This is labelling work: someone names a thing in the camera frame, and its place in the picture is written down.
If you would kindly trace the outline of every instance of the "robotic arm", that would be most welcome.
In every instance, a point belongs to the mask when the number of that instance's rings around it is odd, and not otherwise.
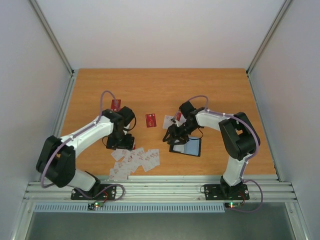
[[[133,111],[123,107],[115,112],[106,109],[101,116],[97,116],[92,122],[79,130],[57,138],[50,136],[44,142],[40,157],[36,164],[36,170],[43,174],[49,159],[57,148],[62,148],[53,157],[45,176],[59,188],[70,186],[79,188],[91,197],[101,190],[100,180],[88,172],[76,169],[76,158],[97,140],[108,136],[106,148],[132,150],[135,138],[128,133],[130,122],[136,119]]]
[[[186,122],[181,124],[173,120],[174,123],[168,128],[162,141],[169,145],[184,145],[189,141],[188,135],[197,128],[209,127],[220,131],[229,154],[226,170],[220,179],[220,192],[223,198],[230,198],[242,187],[241,177],[247,164],[246,160],[257,147],[252,133],[236,119],[245,122],[253,130],[260,145],[260,139],[248,117],[243,112],[234,114],[235,119],[224,114],[212,114],[204,107],[195,109],[189,101],[183,103],[179,110]]]

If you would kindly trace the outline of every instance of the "playing card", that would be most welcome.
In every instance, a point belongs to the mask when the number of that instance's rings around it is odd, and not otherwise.
[[[115,112],[119,111],[121,109],[121,99],[117,99],[116,102],[114,99],[112,99],[110,109]]]
[[[129,158],[130,157],[130,155],[131,155],[131,152],[129,151],[129,150],[126,150],[126,149],[122,149],[122,156],[124,157],[124,158]]]
[[[171,119],[173,119],[173,116],[169,116],[169,115],[165,115],[164,116],[164,121],[163,121],[163,125],[162,128],[163,129],[168,129],[168,127],[170,127],[172,124],[174,124]]]
[[[154,113],[145,115],[146,127],[152,128],[157,126],[156,115]]]
[[[111,153],[111,156],[118,162],[124,155],[122,149],[116,149]]]
[[[155,167],[151,162],[151,158],[148,152],[144,154],[144,159],[141,161],[141,165],[145,172],[148,172]]]
[[[159,149],[150,149],[148,151],[151,163],[156,167],[160,165]]]
[[[119,169],[110,169],[110,174],[109,174],[109,179],[110,180],[127,180],[128,175],[124,171],[120,171]]]
[[[121,172],[124,172],[127,175],[130,175],[130,169],[126,162],[115,162],[113,169],[118,169]]]
[[[181,115],[179,122],[180,122],[181,124],[183,124],[183,123],[185,123],[186,121],[187,121],[187,120],[185,119],[185,117],[184,117],[183,115]]]
[[[125,162],[127,164],[127,166],[128,166],[128,169],[133,173],[141,165],[139,162],[133,160],[132,157],[125,158],[125,159],[123,159],[122,162]]]
[[[141,155],[143,155],[145,153],[145,150],[143,147],[139,147],[135,150],[131,151],[131,157],[133,160],[137,160]]]

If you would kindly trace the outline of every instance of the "white wall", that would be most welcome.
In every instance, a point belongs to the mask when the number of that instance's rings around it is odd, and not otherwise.
[[[74,69],[248,68],[283,0],[38,0]]]
[[[0,239],[7,240],[35,180],[68,72],[27,0],[0,7]]]
[[[271,149],[320,239],[320,1],[294,0],[251,80]]]

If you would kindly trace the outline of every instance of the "gray floor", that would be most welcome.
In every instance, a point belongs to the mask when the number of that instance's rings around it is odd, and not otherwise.
[[[284,203],[255,213],[33,214],[28,240],[291,240]]]

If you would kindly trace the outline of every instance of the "white card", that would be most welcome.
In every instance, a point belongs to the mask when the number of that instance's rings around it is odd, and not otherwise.
[[[185,119],[185,117],[181,114],[181,117],[180,117],[180,120],[179,120],[179,122],[181,123],[181,124],[183,124],[183,123],[185,123],[187,120]]]
[[[169,115],[165,115],[164,116],[164,121],[163,121],[163,125],[162,128],[163,129],[168,129],[172,124],[174,124],[171,119],[173,119],[173,116],[169,116]]]
[[[111,153],[111,156],[118,162],[122,157],[122,149],[116,149]]]
[[[126,162],[115,162],[113,168],[130,175],[129,166]]]
[[[135,150],[131,151],[131,157],[133,160],[137,160],[141,155],[145,153],[145,150],[143,147],[137,148]]]
[[[152,161],[152,157],[150,156],[151,152],[147,151],[144,156],[143,159],[140,160],[141,161],[141,165],[143,167],[143,170],[145,172],[150,171],[151,169],[153,169],[156,165],[153,163]]]
[[[141,165],[140,162],[133,160],[131,157],[123,159],[122,162],[125,162],[127,164],[127,166],[128,166],[128,169],[133,173]]]
[[[141,165],[145,172],[148,172],[154,168],[154,165],[151,163],[149,156],[147,156],[146,159],[142,161]]]
[[[160,165],[159,149],[150,149],[148,152],[151,157],[151,162],[154,163],[155,166],[159,166]]]
[[[122,156],[124,156],[124,158],[129,158],[131,155],[131,151],[126,150],[126,149],[122,149]]]
[[[110,174],[109,174],[109,179],[110,180],[127,180],[128,175],[125,172],[120,171],[119,169],[111,168]]]

